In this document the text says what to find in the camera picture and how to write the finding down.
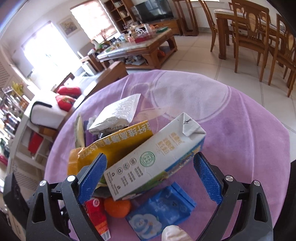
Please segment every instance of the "white carton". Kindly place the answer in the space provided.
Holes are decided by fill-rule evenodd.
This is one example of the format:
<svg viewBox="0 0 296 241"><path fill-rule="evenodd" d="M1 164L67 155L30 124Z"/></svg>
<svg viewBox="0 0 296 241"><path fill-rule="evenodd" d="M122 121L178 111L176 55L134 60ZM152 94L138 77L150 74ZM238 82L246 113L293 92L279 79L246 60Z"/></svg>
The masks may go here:
<svg viewBox="0 0 296 241"><path fill-rule="evenodd" d="M206 132L182 113L104 172L114 200L141 195L180 170L201 151Z"/></svg>

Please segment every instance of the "purple tablecloth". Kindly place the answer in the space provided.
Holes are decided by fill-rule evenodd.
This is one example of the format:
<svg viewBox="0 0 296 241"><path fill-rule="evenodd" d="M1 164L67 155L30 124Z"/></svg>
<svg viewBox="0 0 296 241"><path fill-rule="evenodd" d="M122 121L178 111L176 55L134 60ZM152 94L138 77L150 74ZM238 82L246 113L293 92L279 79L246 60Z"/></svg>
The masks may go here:
<svg viewBox="0 0 296 241"><path fill-rule="evenodd" d="M131 74L88 98L58 135L47 161L45 179L53 183L66 178L68 156L74 148L74 122L79 113L87 120L105 106L136 93L142 95L133 123L149 120L153 133L157 133L186 112L207 132L202 152L211 164L240 182L257 179L262 183L275 225L289 181L288 131L270 112L242 92L200 74L160 70ZM195 240L213 214L216 203L209 199L192 162L133 200L133 206L137 207L174 181L197 203L190 218L180 224ZM238 205L224 237L230 235L237 214ZM111 241L139 240L125 219L108 217L108 224Z"/></svg>

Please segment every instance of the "silver screw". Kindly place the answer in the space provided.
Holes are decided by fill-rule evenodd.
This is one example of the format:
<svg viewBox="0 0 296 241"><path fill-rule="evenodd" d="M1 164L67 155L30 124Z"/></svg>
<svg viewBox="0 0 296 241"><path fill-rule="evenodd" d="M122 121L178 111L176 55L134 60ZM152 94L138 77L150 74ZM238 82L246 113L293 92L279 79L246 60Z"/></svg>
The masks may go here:
<svg viewBox="0 0 296 241"><path fill-rule="evenodd" d="M232 182L232 181L233 181L233 177L230 176L230 175L227 175L227 176L225 177L225 179L226 179L227 181L229 181L229 182Z"/></svg>
<svg viewBox="0 0 296 241"><path fill-rule="evenodd" d="M45 181L45 180L42 180L42 181L39 183L39 186L43 187L45 184L46 184L46 181Z"/></svg>
<svg viewBox="0 0 296 241"><path fill-rule="evenodd" d="M255 184L256 186L258 186L258 187L260 186L260 182L257 181L257 180L254 181L254 184Z"/></svg>
<svg viewBox="0 0 296 241"><path fill-rule="evenodd" d="M68 182L72 182L75 180L75 176L74 175L70 175L69 177L67 177L67 181Z"/></svg>

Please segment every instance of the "blue wet wipes pack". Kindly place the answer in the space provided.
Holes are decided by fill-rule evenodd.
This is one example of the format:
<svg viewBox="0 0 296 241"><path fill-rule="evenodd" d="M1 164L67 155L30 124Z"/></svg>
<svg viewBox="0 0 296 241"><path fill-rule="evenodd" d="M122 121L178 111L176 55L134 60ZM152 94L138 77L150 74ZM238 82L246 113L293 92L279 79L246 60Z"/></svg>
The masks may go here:
<svg viewBox="0 0 296 241"><path fill-rule="evenodd" d="M132 211L126 220L140 240L150 240L166 226L185 221L195 207L193 199L174 182Z"/></svg>

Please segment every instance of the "pile of items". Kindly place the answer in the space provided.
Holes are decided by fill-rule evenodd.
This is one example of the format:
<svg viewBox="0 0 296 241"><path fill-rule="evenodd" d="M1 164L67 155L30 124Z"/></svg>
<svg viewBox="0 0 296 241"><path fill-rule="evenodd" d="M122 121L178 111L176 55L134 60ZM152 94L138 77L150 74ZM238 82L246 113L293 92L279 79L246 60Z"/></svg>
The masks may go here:
<svg viewBox="0 0 296 241"><path fill-rule="evenodd" d="M177 183L133 208L136 198L180 170L201 151L205 131L186 113L180 114L154 134L149 122L130 125L141 94L119 100L103 109L98 117L82 121L78 116L76 149L69 157L68 175L78 172L102 155L104 174L93 198L84 202L90 220L108 240L107 214L126 218L140 240L149 240L169 225L186 220L196 203Z"/></svg>

